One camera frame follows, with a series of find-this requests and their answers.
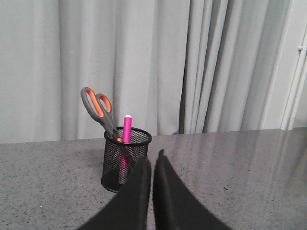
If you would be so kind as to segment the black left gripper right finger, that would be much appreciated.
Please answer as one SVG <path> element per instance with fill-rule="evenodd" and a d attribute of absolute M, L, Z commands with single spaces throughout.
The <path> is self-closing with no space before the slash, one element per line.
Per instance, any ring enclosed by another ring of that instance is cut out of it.
<path fill-rule="evenodd" d="M 164 150 L 159 151 L 153 178 L 157 230 L 229 230 L 184 185 Z"/>

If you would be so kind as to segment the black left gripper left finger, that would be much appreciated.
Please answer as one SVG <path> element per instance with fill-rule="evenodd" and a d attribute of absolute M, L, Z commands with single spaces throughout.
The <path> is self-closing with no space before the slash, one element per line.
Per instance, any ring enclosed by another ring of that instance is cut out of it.
<path fill-rule="evenodd" d="M 145 230 L 151 188 L 151 166 L 141 156 L 125 184 L 81 230 Z"/>

